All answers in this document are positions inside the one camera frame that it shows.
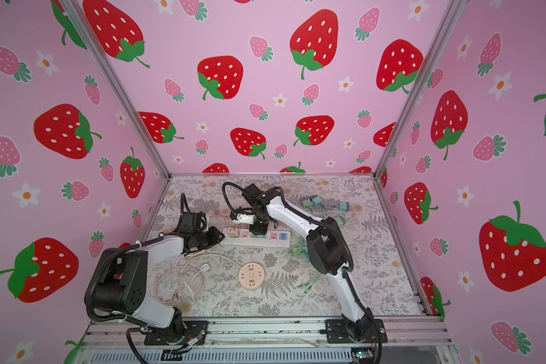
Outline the pink USB charger plug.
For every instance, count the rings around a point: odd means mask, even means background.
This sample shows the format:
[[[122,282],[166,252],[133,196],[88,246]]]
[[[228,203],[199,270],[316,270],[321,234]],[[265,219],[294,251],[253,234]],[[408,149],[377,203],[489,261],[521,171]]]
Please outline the pink USB charger plug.
[[[233,239],[239,238],[239,236],[241,235],[238,227],[230,227],[227,230],[227,234],[228,234],[229,238],[233,238]]]

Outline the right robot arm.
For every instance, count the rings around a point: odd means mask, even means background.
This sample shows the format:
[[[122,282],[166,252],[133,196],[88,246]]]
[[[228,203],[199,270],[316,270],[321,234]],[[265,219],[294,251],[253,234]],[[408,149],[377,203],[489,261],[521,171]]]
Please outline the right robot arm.
[[[333,218],[319,218],[290,203],[282,187],[261,190],[251,184],[242,188],[232,182],[222,185],[224,201],[231,210],[231,220],[247,224],[254,235],[264,235],[268,226],[282,223],[305,241],[309,262],[328,277],[338,302],[348,338],[357,343],[372,341],[382,346],[379,320],[359,298],[350,277],[354,270],[353,255]]]

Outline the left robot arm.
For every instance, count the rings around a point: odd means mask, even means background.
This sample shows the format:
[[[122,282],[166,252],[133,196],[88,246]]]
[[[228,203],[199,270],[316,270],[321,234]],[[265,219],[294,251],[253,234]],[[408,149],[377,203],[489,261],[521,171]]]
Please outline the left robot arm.
[[[180,196],[180,217],[174,231],[148,241],[103,252],[86,289],[84,303],[92,322],[125,321],[147,335],[178,344],[187,337],[180,309],[147,293],[148,268],[171,257],[202,252],[225,235],[209,226],[206,214],[192,212]]]

